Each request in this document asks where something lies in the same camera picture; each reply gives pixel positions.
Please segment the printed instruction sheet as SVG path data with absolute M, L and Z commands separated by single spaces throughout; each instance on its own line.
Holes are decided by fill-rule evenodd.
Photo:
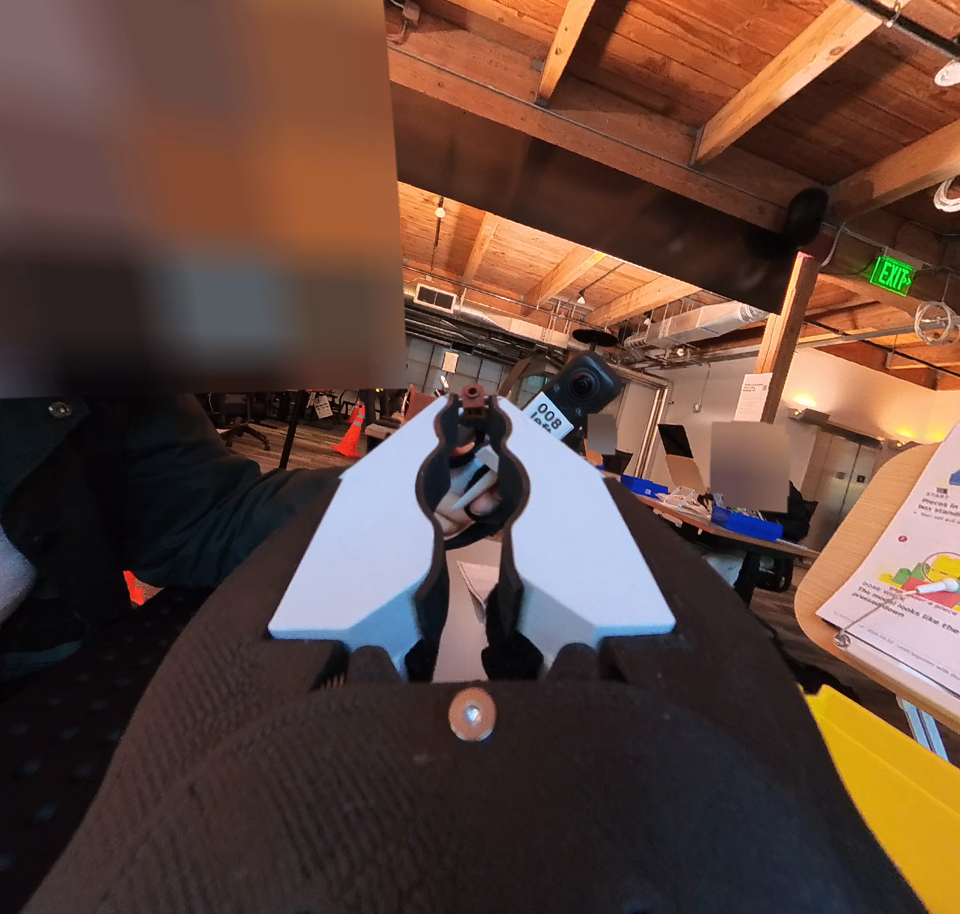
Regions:
M 959 426 L 954 425 L 886 530 L 818 610 L 834 644 L 867 645 L 946 692 L 959 689 L 959 593 L 916 595 L 959 581 Z

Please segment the silver air duct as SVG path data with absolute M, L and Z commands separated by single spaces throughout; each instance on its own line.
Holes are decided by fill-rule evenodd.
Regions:
M 622 346 L 627 351 L 646 347 L 669 350 L 693 342 L 712 340 L 763 323 L 768 317 L 769 313 L 761 308 L 729 300 L 652 322 L 645 330 L 626 338 Z

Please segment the black dotted fabric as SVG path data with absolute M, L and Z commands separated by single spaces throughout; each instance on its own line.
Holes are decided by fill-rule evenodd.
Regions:
M 26 904 L 102 785 L 150 680 L 210 588 L 166 587 L 1 708 L 1 911 Z

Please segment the green exit sign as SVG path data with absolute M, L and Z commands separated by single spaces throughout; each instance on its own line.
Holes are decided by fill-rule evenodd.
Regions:
M 866 272 L 870 285 L 892 295 L 906 297 L 912 287 L 916 268 L 909 262 L 888 253 L 878 256 Z

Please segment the wooden post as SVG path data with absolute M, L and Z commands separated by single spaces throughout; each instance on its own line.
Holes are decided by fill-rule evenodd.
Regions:
M 773 424 L 777 416 L 819 273 L 819 262 L 814 257 L 799 252 L 781 310 L 778 314 L 771 315 L 766 322 L 753 371 L 758 376 L 770 375 L 759 417 L 762 423 Z

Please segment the yellow plastic bin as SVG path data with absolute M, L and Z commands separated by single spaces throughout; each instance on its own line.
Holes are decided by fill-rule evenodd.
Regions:
M 934 913 L 959 911 L 959 770 L 828 686 L 806 703 L 875 839 Z

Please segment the person's left forearm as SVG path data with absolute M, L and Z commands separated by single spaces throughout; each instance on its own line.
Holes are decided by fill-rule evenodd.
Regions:
M 154 587 L 216 588 L 341 475 L 230 452 L 195 398 L 127 404 L 123 567 Z

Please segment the wooden office table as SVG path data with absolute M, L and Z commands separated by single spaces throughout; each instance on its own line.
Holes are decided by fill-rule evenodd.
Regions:
M 762 558 L 814 562 L 820 554 L 802 544 L 782 539 L 771 541 L 732 532 L 689 508 L 671 507 L 645 495 L 637 495 L 635 498 L 665 520 L 686 543 L 695 546 L 698 553 L 715 553 L 708 542 L 718 542 L 720 545 L 717 551 L 720 553 L 743 554 L 745 560 L 734 579 L 733 588 L 747 607 L 751 605 L 754 591 L 759 585 Z

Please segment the white paper notice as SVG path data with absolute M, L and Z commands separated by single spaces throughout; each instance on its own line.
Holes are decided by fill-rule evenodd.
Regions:
M 744 375 L 733 417 L 734 422 L 760 423 L 762 421 L 772 379 L 772 372 Z

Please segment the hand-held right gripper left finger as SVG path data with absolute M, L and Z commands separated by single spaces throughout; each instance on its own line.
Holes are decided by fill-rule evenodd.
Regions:
M 458 397 L 434 400 L 339 479 L 272 616 L 277 640 L 383 648 L 401 676 L 430 681 L 449 611 L 443 530 Z

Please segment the person's left hand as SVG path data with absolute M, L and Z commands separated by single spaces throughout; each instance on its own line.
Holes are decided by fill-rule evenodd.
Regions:
M 437 514 L 438 521 L 443 524 L 444 538 L 454 538 L 475 526 L 478 521 L 491 517 L 498 511 L 500 502 L 501 494 L 496 485 L 476 493 L 468 502 L 450 494 L 443 501 L 446 506 Z

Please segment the person's grey sweater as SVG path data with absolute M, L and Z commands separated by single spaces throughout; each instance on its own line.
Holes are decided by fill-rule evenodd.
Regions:
M 9 620 L 29 596 L 37 573 L 4 533 L 1 533 L 1 623 Z

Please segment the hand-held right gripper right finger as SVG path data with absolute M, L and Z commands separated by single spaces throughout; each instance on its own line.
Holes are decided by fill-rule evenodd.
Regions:
M 504 518 L 487 600 L 487 679 L 535 680 L 570 644 L 673 631 L 615 483 L 508 400 L 489 400 Z

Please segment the black dome ceiling fixture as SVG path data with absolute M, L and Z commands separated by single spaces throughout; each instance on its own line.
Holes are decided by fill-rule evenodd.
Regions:
M 811 186 L 798 191 L 789 201 L 781 229 L 784 241 L 794 249 L 804 248 L 820 234 L 829 206 L 828 189 Z

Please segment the person's dark jacket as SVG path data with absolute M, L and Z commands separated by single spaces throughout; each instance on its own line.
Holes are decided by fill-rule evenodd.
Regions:
M 133 399 L 2 401 L 2 533 L 35 584 L 2 623 L 2 684 L 80 649 L 131 607 L 123 566 L 123 441 Z

